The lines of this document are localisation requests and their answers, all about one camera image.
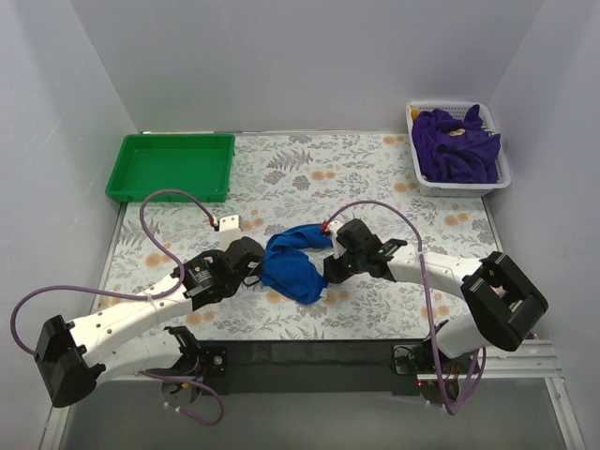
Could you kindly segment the blue towel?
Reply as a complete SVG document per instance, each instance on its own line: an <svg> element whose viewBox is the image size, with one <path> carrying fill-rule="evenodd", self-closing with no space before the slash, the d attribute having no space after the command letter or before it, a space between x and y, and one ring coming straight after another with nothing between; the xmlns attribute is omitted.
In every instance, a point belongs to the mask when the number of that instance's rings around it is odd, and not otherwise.
<svg viewBox="0 0 600 450"><path fill-rule="evenodd" d="M319 223L277 233L266 244L259 279L285 297L301 305L311 305L321 298L328 283L305 250L331 246L331 239L322 233Z"/></svg>

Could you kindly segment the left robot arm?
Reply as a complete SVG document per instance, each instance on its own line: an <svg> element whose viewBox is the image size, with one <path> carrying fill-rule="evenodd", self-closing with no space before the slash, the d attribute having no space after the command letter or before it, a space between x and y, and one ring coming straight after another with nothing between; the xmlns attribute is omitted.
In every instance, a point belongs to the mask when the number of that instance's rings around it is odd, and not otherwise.
<svg viewBox="0 0 600 450"><path fill-rule="evenodd" d="M244 236L175 268L142 301L70 322L60 315L47 320L34 358L52 405L71 406L101 383L149 369L165 376L220 374L214 359L225 360L226 351L202 345L185 326L169 322L234 296L246 278L261 273L264 255L261 244Z"/></svg>

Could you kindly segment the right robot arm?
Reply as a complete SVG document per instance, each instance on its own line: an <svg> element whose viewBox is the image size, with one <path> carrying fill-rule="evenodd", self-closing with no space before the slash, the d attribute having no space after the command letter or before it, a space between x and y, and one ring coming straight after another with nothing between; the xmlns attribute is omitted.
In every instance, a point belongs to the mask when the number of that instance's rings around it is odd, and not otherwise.
<svg viewBox="0 0 600 450"><path fill-rule="evenodd" d="M329 284L368 273L465 301L467 315L436 327L438 353L446 360L488 346L514 352L548 311L545 296L505 253L477 259L423 252L404 240L381 241L360 219L333 221L324 232L334 249L323 262Z"/></svg>

